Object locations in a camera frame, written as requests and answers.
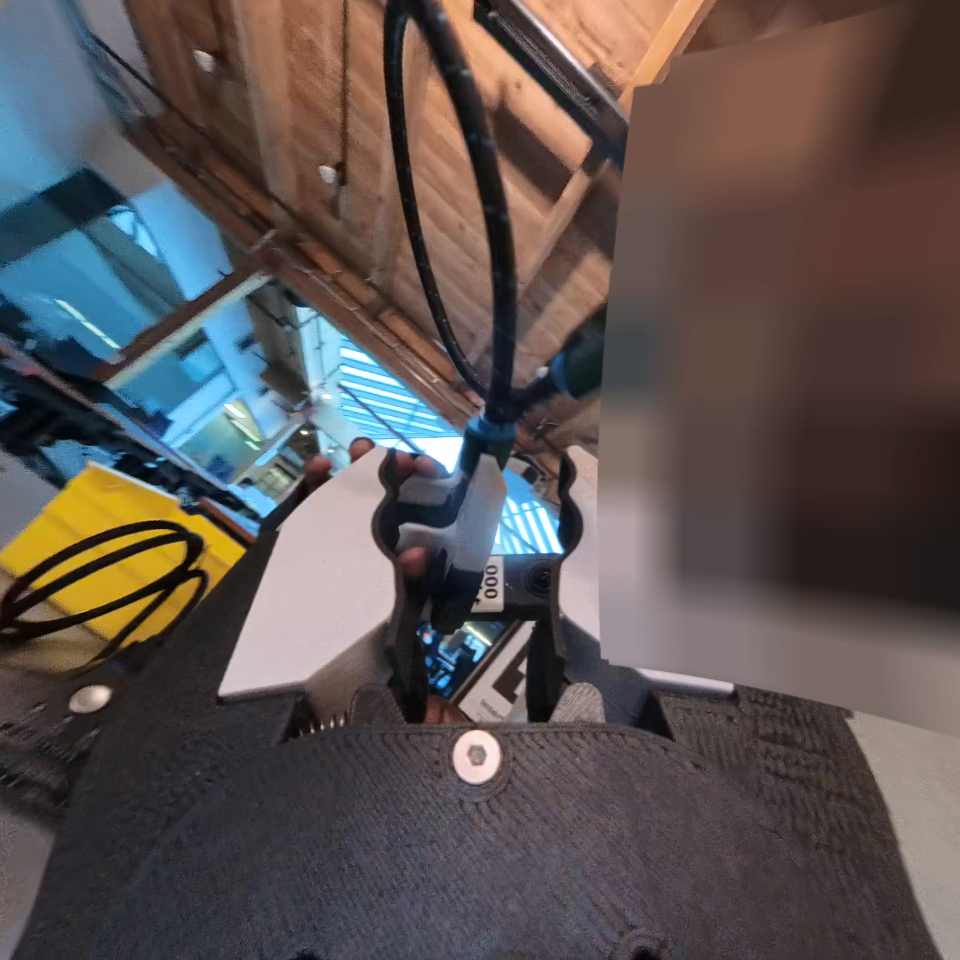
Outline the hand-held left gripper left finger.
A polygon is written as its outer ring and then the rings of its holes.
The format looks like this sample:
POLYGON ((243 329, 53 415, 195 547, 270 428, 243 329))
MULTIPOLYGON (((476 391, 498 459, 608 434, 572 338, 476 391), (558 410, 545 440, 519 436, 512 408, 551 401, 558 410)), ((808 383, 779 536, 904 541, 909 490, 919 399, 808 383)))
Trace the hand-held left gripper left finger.
POLYGON ((397 453, 375 448, 284 519, 225 666, 226 704, 301 694, 319 721, 354 714, 382 684, 403 719, 428 714, 418 635, 427 574, 404 580, 397 541, 397 453))

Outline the black framed marker sign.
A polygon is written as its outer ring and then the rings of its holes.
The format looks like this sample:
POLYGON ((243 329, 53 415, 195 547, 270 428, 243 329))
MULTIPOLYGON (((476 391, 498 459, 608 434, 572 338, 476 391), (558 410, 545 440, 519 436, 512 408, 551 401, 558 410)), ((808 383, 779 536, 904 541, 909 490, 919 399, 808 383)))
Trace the black framed marker sign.
POLYGON ((527 652, 532 622, 518 623, 491 647, 453 697, 453 705, 478 726, 526 720, 527 652))

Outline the person's right hand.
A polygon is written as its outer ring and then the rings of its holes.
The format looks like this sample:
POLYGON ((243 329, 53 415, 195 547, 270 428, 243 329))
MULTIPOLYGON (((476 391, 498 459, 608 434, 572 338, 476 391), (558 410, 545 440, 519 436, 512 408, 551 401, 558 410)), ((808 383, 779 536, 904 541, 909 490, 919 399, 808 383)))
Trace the person's right hand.
MULTIPOLYGON (((375 442, 370 438, 354 438, 347 449, 348 462, 355 463, 373 451, 376 446, 375 442)), ((396 453, 395 462, 398 481, 400 483, 412 476, 437 479, 449 475, 449 472, 444 466, 424 455, 399 451, 396 453)), ((329 457, 318 454, 309 459, 304 465, 303 476, 294 492, 295 503, 302 503, 321 486, 328 483, 331 479, 332 472, 333 462, 329 457)), ((426 580, 426 574, 430 564, 430 553, 428 549, 424 547, 411 547, 399 553, 398 559, 400 569, 407 584, 416 586, 426 580)))

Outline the braided hdmi cable green plug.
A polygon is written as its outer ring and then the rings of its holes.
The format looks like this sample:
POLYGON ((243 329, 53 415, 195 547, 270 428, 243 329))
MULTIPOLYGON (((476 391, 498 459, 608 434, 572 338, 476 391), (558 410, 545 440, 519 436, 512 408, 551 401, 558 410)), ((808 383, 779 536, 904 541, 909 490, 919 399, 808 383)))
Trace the braided hdmi cable green plug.
POLYGON ((566 395, 581 400, 601 387, 606 306, 597 308, 568 337, 546 372, 522 389, 513 385, 517 343, 519 277, 498 150, 481 95, 459 37, 442 5, 433 1, 386 3, 383 72, 390 147, 406 232, 426 304, 449 359, 469 389, 485 402, 463 433, 459 471, 473 475, 482 455, 506 468, 522 416, 531 408, 566 395), (414 184, 407 126, 403 49, 408 24, 423 39, 459 122, 474 174, 486 230, 491 292, 491 368, 482 381, 464 353, 432 269, 414 184))

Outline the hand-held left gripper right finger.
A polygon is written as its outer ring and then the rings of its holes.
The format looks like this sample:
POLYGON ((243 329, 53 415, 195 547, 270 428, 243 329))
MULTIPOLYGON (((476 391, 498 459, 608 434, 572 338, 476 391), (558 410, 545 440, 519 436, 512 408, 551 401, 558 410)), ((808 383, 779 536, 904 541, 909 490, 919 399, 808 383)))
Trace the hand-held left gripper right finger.
POLYGON ((563 696, 582 685, 585 706, 570 712, 596 722, 665 724, 661 698, 732 704, 732 683, 612 663, 601 649, 598 461, 581 446, 560 458, 558 539, 548 610, 536 619, 527 649, 529 723, 561 718, 563 696))

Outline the black device silver screw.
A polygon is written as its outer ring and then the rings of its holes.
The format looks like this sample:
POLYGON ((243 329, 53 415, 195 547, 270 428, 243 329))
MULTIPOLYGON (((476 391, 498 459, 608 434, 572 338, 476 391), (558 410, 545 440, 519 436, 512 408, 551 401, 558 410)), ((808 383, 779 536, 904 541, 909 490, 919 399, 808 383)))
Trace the black device silver screw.
POLYGON ((94 671, 1 671, 2 792, 64 807, 122 683, 94 671))

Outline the yellow divided bin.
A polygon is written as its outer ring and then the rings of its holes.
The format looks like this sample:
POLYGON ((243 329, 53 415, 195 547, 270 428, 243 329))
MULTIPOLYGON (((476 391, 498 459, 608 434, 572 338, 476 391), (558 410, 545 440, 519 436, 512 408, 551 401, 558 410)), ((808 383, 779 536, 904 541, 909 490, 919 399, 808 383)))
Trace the yellow divided bin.
POLYGON ((2 667, 66 673, 164 640, 253 544, 212 501, 90 462, 2 540, 2 667))

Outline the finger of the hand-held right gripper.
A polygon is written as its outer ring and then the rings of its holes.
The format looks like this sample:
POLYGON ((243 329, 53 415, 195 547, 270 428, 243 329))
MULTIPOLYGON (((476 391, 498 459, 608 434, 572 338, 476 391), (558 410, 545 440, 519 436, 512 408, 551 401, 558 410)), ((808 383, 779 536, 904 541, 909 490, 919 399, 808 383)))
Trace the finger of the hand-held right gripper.
POLYGON ((396 555, 421 549, 428 557, 450 557, 460 509, 459 497, 459 474, 412 474, 405 479, 395 502, 396 555))
POLYGON ((465 487, 450 546, 450 566, 482 572, 492 553, 508 486, 495 456, 480 456, 465 487))

